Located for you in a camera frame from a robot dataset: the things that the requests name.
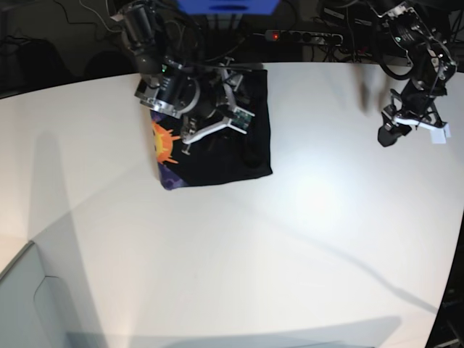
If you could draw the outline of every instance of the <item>black cable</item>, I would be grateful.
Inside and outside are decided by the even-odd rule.
[[[347,8],[347,24],[348,24],[348,29],[349,29],[349,34],[351,36],[351,41],[352,41],[352,56],[353,56],[353,62],[357,60],[357,52],[356,52],[356,44],[355,44],[355,33],[353,29],[351,28],[351,24],[349,23],[349,10]]]
[[[40,289],[42,283],[47,279],[47,278],[55,278],[55,279],[59,279],[62,281],[62,279],[60,277],[56,277],[54,275],[45,275],[43,277],[43,279],[41,280],[41,282],[39,283],[39,285],[37,286],[37,289],[34,291],[34,295],[32,296],[33,300],[35,301],[36,300],[36,295],[37,295],[37,291]]]
[[[315,22],[315,21],[321,21],[322,24],[324,24],[324,25],[327,27],[329,33],[332,33],[332,34],[335,33],[335,32],[334,32],[334,29],[333,29],[323,18],[321,18],[321,17],[311,17],[311,19],[312,19],[314,22]],[[317,36],[316,36],[316,35],[313,35],[312,38],[322,38],[322,39],[324,39],[324,41],[325,41],[326,43],[328,43],[328,42],[327,42],[327,36],[324,36],[324,35],[317,35]],[[335,57],[335,50],[337,49],[337,47],[334,46],[334,45],[331,45],[331,46],[327,45],[327,46],[328,46],[327,51],[324,51],[324,50],[321,49],[319,46],[317,46],[322,52],[326,53],[326,57],[324,58],[323,62],[325,62],[325,61],[326,61],[327,59],[329,59],[329,58],[331,58],[331,59],[332,59],[333,61],[335,61],[335,62],[339,62],[340,59],[338,59],[337,57]]]
[[[198,43],[197,59],[200,62],[203,62],[205,44],[204,44],[204,36],[202,34],[202,31],[200,30],[200,25],[191,16],[179,10],[177,7],[170,6],[161,0],[154,0],[154,3],[158,5],[159,7],[161,7],[162,9],[166,9],[166,10],[176,13],[178,16],[182,17],[189,24],[186,26],[188,26],[189,28],[193,30],[196,42]]]
[[[438,116],[438,112],[437,112],[437,111],[430,111],[430,112],[427,112],[427,113],[426,113],[426,116],[433,115],[433,114],[435,114],[435,115]]]
[[[248,35],[248,36],[242,38],[238,44],[236,44],[234,47],[232,47],[232,48],[229,49],[228,51],[226,51],[226,52],[224,52],[224,53],[222,53],[222,54],[219,54],[219,55],[216,56],[216,57],[208,58],[208,59],[205,60],[205,62],[214,62],[214,61],[216,61],[216,60],[219,60],[219,59],[221,59],[221,58],[224,58],[224,57],[227,56],[228,54],[231,54],[231,53],[235,52],[235,51],[237,50],[237,48],[239,48],[239,47],[245,42],[245,40],[248,39],[248,37],[250,37],[250,35]]]
[[[330,55],[330,48],[327,47],[327,50],[325,50],[325,48],[323,48],[323,47],[321,47],[321,46],[316,46],[316,47],[318,47],[320,51],[322,51],[323,53],[326,54],[326,56],[324,57],[324,59],[323,59],[322,62],[323,62],[323,63],[324,63],[324,62],[327,62],[327,59],[329,58],[329,55]]]
[[[442,67],[443,67],[443,63],[442,61],[440,61],[440,65],[438,66],[438,72],[436,73],[436,77],[435,77],[435,81],[434,81],[434,84],[432,85],[432,88],[430,89],[430,93],[428,93],[427,95],[427,100],[423,103],[423,111],[421,112],[421,117],[419,118],[419,121],[418,121],[418,124],[416,125],[415,129],[417,130],[419,125],[421,124],[422,120],[424,119],[424,117],[426,115],[429,115],[429,114],[426,114],[425,112],[427,111],[428,109],[428,101],[431,99],[431,97],[433,96],[433,93],[434,93],[434,90],[435,90],[435,87],[436,87],[436,84],[438,83],[438,79],[439,79],[439,75],[440,75],[440,72],[442,71]]]
[[[393,78],[395,80],[408,80],[408,79],[410,79],[416,73],[416,70],[418,69],[417,65],[413,65],[413,67],[408,72],[406,72],[404,75],[398,75],[398,74],[394,73],[386,65],[386,63],[384,61],[384,57],[383,57],[382,53],[378,50],[378,46],[377,46],[377,42],[376,42],[376,39],[377,39],[377,35],[376,35],[377,34],[377,24],[378,24],[378,18],[374,14],[373,15],[373,21],[372,21],[372,33],[370,35],[370,49],[372,50],[372,55],[373,55],[374,60],[380,65],[382,70],[389,77],[391,77],[391,78]]]
[[[456,41],[456,36],[457,34],[460,32],[460,26],[461,26],[461,21],[463,19],[463,15],[464,15],[464,9],[461,9],[459,14],[457,15],[457,18],[455,19],[454,23],[452,24],[452,28],[451,28],[451,36],[450,36],[450,40],[451,42],[455,42]]]
[[[67,22],[67,24],[69,24],[69,25],[74,25],[74,24],[79,24],[79,25],[92,25],[92,26],[94,27],[94,39],[95,39],[95,41],[96,41],[96,42],[101,42],[101,41],[104,40],[104,38],[103,38],[103,39],[98,39],[98,37],[97,37],[97,35],[96,35],[96,32],[97,32],[97,30],[98,30],[98,28],[99,28],[98,24],[96,24],[95,22],[71,22],[71,21],[70,21],[70,18],[67,16],[67,11],[66,11],[65,6],[64,6],[61,2],[58,2],[57,0],[53,0],[53,2],[54,2],[55,4],[58,4],[58,5],[62,8],[63,12],[65,13],[65,17],[66,17],[66,22]]]
[[[121,49],[121,46],[115,42],[112,41],[112,39],[117,36],[117,37],[120,37],[120,34],[119,33],[111,33],[111,32],[108,32],[108,34],[106,34],[106,36],[104,37],[104,39],[107,41],[107,43],[110,44],[110,46],[113,46],[115,47],[120,53],[124,54],[123,50]]]
[[[335,52],[336,52],[336,50],[337,50],[337,48],[336,48],[336,47],[334,47],[334,48],[332,49],[332,57],[333,57],[333,61],[334,61],[334,62],[337,62],[337,63],[340,63],[340,59],[339,59],[339,58],[337,58],[337,56],[335,55]]]
[[[178,44],[180,44],[179,47],[177,47],[172,38],[170,37],[169,35],[169,31],[167,30],[167,27],[166,27],[166,24],[168,22],[175,22],[175,24],[178,26],[178,29],[179,29],[179,42]],[[160,16],[160,19],[158,20],[158,23],[159,23],[159,26],[161,27],[162,29],[162,32],[164,33],[164,37],[165,37],[165,40],[166,40],[166,43],[167,43],[167,46],[170,47],[170,49],[173,51],[173,54],[175,57],[177,58],[183,58],[183,61],[182,61],[182,65],[185,65],[185,63],[187,62],[187,56],[186,56],[186,50],[185,50],[185,47],[183,45],[183,32],[185,33],[185,30],[187,29],[187,26],[183,23],[183,22],[179,22],[177,18],[173,18],[172,20],[169,20],[167,22],[165,22],[161,16]]]
[[[228,85],[230,85],[229,81],[235,78],[237,75],[240,75],[240,74],[238,72],[234,72],[233,74],[230,74],[228,78],[226,78],[224,81],[221,81],[221,82],[227,83]]]
[[[298,11],[297,11],[297,8],[289,0],[282,0],[282,2],[285,2],[286,4],[288,4],[291,7],[291,10],[292,10],[293,16],[294,16],[293,24],[290,26],[289,29],[285,30],[285,31],[289,31],[289,30],[293,29],[295,25],[298,24]]]

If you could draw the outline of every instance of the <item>power strip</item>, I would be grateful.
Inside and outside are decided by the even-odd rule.
[[[341,46],[343,35],[332,33],[320,33],[317,31],[301,30],[266,30],[265,39],[267,41],[280,41],[296,44],[310,44],[321,46]]]

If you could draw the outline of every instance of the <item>black towel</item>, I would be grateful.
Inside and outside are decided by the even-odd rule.
[[[159,174],[165,189],[220,185],[272,174],[267,70],[244,73],[244,83],[251,99],[244,107],[255,114],[247,134],[225,128],[193,143],[190,155],[182,152],[182,121],[152,111]]]

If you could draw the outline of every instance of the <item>blue object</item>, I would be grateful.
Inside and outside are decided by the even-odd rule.
[[[190,15],[271,15],[280,0],[178,0]]]

